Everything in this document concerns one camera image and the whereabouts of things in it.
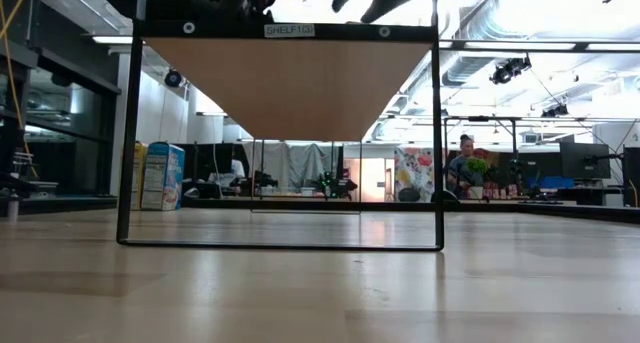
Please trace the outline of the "yellow Corn Pops cereal box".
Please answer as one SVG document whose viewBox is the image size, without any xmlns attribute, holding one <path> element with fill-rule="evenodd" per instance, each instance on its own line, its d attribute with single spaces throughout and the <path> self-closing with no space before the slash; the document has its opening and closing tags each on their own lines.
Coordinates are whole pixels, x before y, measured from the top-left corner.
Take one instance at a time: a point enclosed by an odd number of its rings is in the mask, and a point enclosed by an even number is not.
<svg viewBox="0 0 640 343">
<path fill-rule="evenodd" d="M 148 145 L 137 141 L 135 143 L 133 176 L 131 186 L 131 209 L 140 210 L 143 193 L 144 172 Z"/>
</svg>

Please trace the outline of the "blue Rice Krispies cereal box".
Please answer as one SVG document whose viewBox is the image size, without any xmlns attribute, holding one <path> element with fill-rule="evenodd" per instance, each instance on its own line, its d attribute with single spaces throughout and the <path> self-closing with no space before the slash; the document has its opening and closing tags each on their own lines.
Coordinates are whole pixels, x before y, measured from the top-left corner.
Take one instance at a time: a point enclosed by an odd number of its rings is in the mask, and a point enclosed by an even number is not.
<svg viewBox="0 0 640 343">
<path fill-rule="evenodd" d="M 148 147 L 141 209 L 175 211 L 181 208 L 185 151 L 173 144 L 154 142 Z"/>
</svg>

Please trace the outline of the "grey white curtain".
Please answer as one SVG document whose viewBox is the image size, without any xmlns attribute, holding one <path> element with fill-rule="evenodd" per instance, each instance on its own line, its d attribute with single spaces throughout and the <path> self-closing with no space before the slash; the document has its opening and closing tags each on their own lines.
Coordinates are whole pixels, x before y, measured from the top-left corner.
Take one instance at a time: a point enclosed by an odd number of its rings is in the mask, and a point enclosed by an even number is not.
<svg viewBox="0 0 640 343">
<path fill-rule="evenodd" d="M 330 143 L 256 141 L 243 144 L 250 168 L 269 175 L 281 190 L 299 189 L 321 174 L 335 173 L 343 148 Z"/>
</svg>

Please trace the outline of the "black partition panel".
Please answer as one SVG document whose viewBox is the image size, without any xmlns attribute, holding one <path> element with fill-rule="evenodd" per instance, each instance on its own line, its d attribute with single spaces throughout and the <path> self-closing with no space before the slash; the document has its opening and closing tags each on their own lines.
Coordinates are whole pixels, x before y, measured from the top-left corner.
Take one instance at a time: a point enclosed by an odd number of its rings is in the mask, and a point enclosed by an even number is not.
<svg viewBox="0 0 640 343">
<path fill-rule="evenodd" d="M 183 195 L 189 198 L 222 199 L 228 196 L 239 196 L 241 184 L 250 177 L 249 163 L 245 149 L 240 144 L 211 143 L 211 144 L 180 144 L 185 151 L 183 173 Z M 231 160 L 240 160 L 245 169 L 246 177 L 233 182 L 229 188 L 223 188 L 208 181 L 212 172 L 229 173 Z"/>
</svg>

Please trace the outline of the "floral patterned cloth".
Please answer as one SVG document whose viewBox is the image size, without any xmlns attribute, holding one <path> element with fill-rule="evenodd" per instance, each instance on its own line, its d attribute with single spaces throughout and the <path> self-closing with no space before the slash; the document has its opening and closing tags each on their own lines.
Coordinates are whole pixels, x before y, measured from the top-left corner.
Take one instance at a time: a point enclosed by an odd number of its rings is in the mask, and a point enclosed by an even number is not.
<svg viewBox="0 0 640 343">
<path fill-rule="evenodd" d="M 394 193 L 413 187 L 421 194 L 419 202 L 430 202 L 434 192 L 434 159 L 431 148 L 394 148 Z"/>
</svg>

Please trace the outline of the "green plant in white pot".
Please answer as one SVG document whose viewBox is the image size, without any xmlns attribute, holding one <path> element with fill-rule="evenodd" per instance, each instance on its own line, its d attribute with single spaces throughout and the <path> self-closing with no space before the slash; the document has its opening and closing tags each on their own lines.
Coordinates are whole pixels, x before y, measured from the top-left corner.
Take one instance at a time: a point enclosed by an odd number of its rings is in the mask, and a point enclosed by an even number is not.
<svg viewBox="0 0 640 343">
<path fill-rule="evenodd" d="M 482 200 L 484 198 L 484 182 L 489 170 L 488 163 L 484 159 L 471 157 L 466 161 L 466 169 L 468 171 L 467 181 L 469 183 L 467 190 L 468 197 L 470 199 Z"/>
</svg>

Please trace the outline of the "dark glass partition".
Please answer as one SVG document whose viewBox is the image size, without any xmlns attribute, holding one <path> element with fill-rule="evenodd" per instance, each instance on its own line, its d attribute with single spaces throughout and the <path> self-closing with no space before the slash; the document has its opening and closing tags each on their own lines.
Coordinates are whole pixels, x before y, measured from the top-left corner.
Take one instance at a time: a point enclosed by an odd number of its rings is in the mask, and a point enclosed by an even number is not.
<svg viewBox="0 0 640 343">
<path fill-rule="evenodd" d="M 39 179 L 58 196 L 109 194 L 118 58 L 39 0 L 29 2 L 26 138 Z"/>
</svg>

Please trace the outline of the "blue bin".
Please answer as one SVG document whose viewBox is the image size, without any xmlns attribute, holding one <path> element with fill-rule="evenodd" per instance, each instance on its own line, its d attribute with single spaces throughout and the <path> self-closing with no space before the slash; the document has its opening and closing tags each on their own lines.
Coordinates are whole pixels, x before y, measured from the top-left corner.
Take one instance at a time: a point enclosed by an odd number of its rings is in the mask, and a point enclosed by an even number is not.
<svg viewBox="0 0 640 343">
<path fill-rule="evenodd" d="M 573 178 L 565 178 L 562 176 L 542 176 L 531 178 L 529 180 L 531 187 L 539 187 L 543 189 L 571 189 L 575 185 Z"/>
</svg>

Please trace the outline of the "black computer monitor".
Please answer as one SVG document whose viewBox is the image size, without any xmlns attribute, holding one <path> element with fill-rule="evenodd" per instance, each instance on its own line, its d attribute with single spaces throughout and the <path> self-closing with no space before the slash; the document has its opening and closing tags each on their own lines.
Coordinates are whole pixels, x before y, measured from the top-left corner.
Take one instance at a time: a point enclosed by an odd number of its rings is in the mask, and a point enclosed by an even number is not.
<svg viewBox="0 0 640 343">
<path fill-rule="evenodd" d="M 609 148 L 605 144 L 560 144 L 562 175 L 573 179 L 609 179 Z"/>
</svg>

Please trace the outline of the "grey container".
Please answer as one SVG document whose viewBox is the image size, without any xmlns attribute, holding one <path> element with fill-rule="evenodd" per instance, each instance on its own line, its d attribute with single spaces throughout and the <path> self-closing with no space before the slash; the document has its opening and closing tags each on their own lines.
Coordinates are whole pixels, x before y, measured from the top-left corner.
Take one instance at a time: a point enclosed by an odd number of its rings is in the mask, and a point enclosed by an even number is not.
<svg viewBox="0 0 640 343">
<path fill-rule="evenodd" d="M 49 199 L 56 197 L 57 188 L 57 182 L 27 181 L 16 189 L 16 194 L 24 199 Z"/>
</svg>

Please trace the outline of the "black frame wooden shelf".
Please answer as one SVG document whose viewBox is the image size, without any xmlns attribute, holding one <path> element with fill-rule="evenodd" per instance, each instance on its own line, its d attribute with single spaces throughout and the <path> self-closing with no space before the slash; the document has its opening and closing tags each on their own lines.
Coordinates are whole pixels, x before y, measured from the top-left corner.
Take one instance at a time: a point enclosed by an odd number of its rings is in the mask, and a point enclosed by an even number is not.
<svg viewBox="0 0 640 343">
<path fill-rule="evenodd" d="M 361 141 L 418 61 L 440 53 L 426 26 L 160 20 L 137 0 L 132 70 L 152 47 L 261 140 Z"/>
</svg>

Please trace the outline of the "black metal gantry frame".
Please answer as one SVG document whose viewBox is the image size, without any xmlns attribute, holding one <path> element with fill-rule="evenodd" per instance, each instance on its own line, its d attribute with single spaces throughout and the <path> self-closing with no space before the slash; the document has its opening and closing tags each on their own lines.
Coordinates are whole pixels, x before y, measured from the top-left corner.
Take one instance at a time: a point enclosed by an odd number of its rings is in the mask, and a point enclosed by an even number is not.
<svg viewBox="0 0 640 343">
<path fill-rule="evenodd" d="M 476 115 L 476 116 L 451 116 L 446 117 L 444 123 L 444 143 L 445 143 L 445 158 L 447 159 L 444 167 L 444 183 L 445 189 L 455 199 L 461 202 L 478 202 L 478 203 L 490 203 L 492 201 L 504 201 L 514 200 L 522 193 L 522 174 L 519 168 L 519 149 L 517 142 L 517 122 L 519 118 L 515 117 L 501 117 L 501 116 L 489 116 L 489 115 Z M 493 140 L 491 142 L 486 141 L 487 147 L 476 146 L 476 135 L 474 133 L 468 133 L 466 131 L 460 134 L 468 135 L 474 142 L 474 157 L 484 159 L 488 165 L 489 170 L 486 174 L 484 182 L 484 198 L 482 200 L 470 199 L 459 200 L 452 192 L 447 189 L 446 177 L 447 167 L 452 159 L 456 158 L 460 154 L 460 136 L 458 138 L 457 155 L 453 158 L 449 157 L 449 130 L 454 129 L 459 125 L 468 123 L 472 128 L 487 127 L 489 124 L 494 126 L 494 134 L 498 134 L 500 129 L 504 130 L 506 134 L 510 136 L 510 152 L 506 148 L 506 139 Z"/>
</svg>

